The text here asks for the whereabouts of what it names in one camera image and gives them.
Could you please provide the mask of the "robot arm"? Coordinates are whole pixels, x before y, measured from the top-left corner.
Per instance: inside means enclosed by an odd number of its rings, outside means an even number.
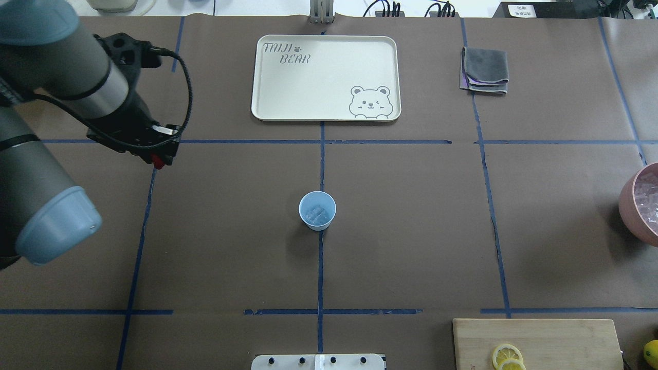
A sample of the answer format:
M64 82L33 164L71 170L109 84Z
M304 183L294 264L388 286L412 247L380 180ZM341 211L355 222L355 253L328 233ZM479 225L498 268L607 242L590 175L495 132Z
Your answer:
M155 120L137 84L162 57L177 60L188 102L182 125ZM52 104L61 115L33 114ZM42 266L97 232L102 218L58 162L43 134L63 115L87 139L161 169L171 165L191 118L191 78L174 51L125 33L92 33L66 1L2 1L2 269L22 258Z

